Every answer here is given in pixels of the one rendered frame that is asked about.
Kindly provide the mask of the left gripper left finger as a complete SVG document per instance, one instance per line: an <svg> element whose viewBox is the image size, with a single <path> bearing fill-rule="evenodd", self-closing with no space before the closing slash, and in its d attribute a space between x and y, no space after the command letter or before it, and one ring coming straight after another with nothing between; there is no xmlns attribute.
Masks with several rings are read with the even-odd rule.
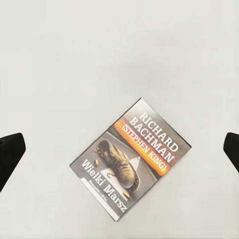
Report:
<svg viewBox="0 0 239 239"><path fill-rule="evenodd" d="M0 192L25 152L26 145L21 132L0 138Z"/></svg>

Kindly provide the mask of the hardback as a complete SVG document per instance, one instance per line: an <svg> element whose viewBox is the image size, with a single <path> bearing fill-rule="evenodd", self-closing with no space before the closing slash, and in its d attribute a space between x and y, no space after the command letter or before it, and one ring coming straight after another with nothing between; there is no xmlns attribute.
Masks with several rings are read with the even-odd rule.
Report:
<svg viewBox="0 0 239 239"><path fill-rule="evenodd" d="M116 222L191 148L139 98L69 166Z"/></svg>

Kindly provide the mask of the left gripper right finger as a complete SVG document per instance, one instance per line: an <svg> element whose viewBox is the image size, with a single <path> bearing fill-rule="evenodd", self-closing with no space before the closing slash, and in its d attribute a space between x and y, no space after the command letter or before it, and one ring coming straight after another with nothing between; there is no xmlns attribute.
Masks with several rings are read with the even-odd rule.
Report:
<svg viewBox="0 0 239 239"><path fill-rule="evenodd" d="M227 133L223 151L239 173L239 134L232 132Z"/></svg>

